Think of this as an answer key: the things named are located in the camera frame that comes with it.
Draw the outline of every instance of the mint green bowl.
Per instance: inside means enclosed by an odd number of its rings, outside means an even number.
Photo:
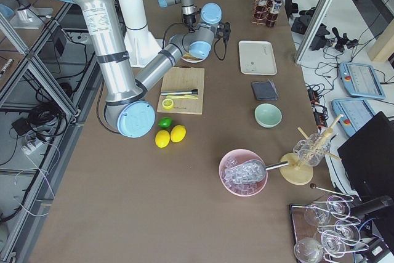
[[[274,127],[282,120],[282,113],[272,104],[261,104],[254,110],[254,118],[263,127]]]

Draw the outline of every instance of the cutting board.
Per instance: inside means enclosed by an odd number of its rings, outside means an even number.
[[[157,112],[162,113],[182,113],[182,114],[203,114],[204,100],[204,68],[171,68],[163,77],[161,92],[169,91],[190,91],[198,89],[198,100],[195,99],[173,99],[174,107],[166,110],[161,102],[166,96],[161,95]]]

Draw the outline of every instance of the pink bowl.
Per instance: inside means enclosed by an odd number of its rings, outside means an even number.
[[[225,170],[226,168],[231,168],[233,166],[237,166],[241,163],[244,163],[245,161],[248,160],[260,160],[262,163],[264,161],[260,158],[259,155],[257,155],[254,152],[251,152],[250,150],[246,149],[236,149],[228,152],[225,156],[223,156],[222,160],[220,161],[219,164],[219,177],[220,180],[223,183],[223,186],[232,194],[237,195],[237,196],[252,196],[255,194],[258,194],[263,190],[265,187],[265,184],[267,183],[268,179],[268,172],[266,172],[265,178],[261,180],[258,183],[255,183],[255,188],[252,190],[252,186],[248,186],[248,190],[240,190],[237,185],[231,184],[231,182],[228,182],[224,179],[225,176]]]

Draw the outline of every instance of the white table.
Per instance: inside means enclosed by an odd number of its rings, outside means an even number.
[[[309,10],[310,8],[315,7],[318,2],[318,0],[292,0],[292,1],[293,3],[298,3],[299,10]],[[338,29],[340,36],[342,36],[343,33],[347,33],[349,39],[358,39],[360,37],[360,34],[368,27],[352,0],[333,0],[330,8],[328,9],[326,16],[323,19],[323,24],[325,24],[327,26],[327,30],[331,32],[330,35],[326,36],[327,38],[335,37],[334,34],[332,33],[333,27],[336,27]],[[298,47],[299,44],[301,43],[303,35],[298,33],[292,33],[292,35],[295,45],[296,47]],[[373,34],[368,29],[362,35],[361,39],[359,40],[359,43],[360,44],[365,43],[366,41],[369,41],[373,37],[374,37]],[[374,43],[375,40],[372,40],[367,46],[365,46],[364,49],[362,49],[357,54],[357,56],[353,59],[353,62],[372,65],[376,70],[383,71],[386,74],[386,79],[389,79],[392,76],[394,76],[394,70],[390,65],[390,63],[388,61],[384,63],[372,62],[367,55],[367,51],[372,47]],[[351,52],[352,52],[351,50],[345,50],[344,54],[339,56],[338,61],[339,62],[350,61]],[[335,50],[333,47],[329,48],[327,53],[332,54],[334,56],[340,54],[340,52]],[[308,84],[323,83],[329,89],[331,88],[329,83],[326,81],[324,77],[320,77],[315,74],[315,68],[318,66],[319,62],[336,63],[336,60],[325,59],[323,55],[324,55],[323,49],[320,49],[318,51],[308,50],[301,61],[301,66],[306,83]],[[323,73],[330,69],[331,68],[329,66],[326,66],[325,68],[321,69],[319,73]],[[336,77],[336,70],[332,68],[332,71],[330,71],[326,75],[331,76],[330,78],[327,79],[330,82],[332,82]],[[377,75],[380,81],[383,81],[383,74],[378,72]],[[383,89],[386,95],[385,101],[394,102],[394,84],[384,84]],[[344,85],[340,80],[340,78],[337,78],[334,81],[333,91],[327,93],[324,96],[325,101],[321,100],[321,103],[324,103],[325,106],[328,108],[329,119],[327,124],[330,124],[335,118],[335,114],[333,114],[331,108],[331,101],[333,99],[342,99],[347,97],[350,96],[348,95],[347,91],[344,89]],[[368,102],[375,112],[383,111],[386,116],[394,115],[393,105],[378,102],[376,100],[368,100]],[[337,124],[334,130],[335,133],[337,133],[337,136],[331,142],[330,151],[331,153],[337,155],[337,149],[348,139],[348,135],[346,135],[345,131],[342,129],[342,127],[339,124]],[[330,177],[333,185],[339,188],[343,192],[349,194],[356,194],[356,192],[351,189],[350,183],[345,176],[345,170],[344,167],[342,166],[342,163],[335,159],[330,160],[328,156],[326,157],[326,161],[330,170]],[[387,255],[383,260],[381,260],[381,263],[383,262],[387,262],[387,263],[394,262],[394,256],[392,254]]]

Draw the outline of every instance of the black monitor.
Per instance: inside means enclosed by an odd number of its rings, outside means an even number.
[[[349,181],[362,202],[388,195],[394,199],[394,125],[383,112],[371,118],[339,149]],[[372,213],[374,223],[394,253],[394,207]]]

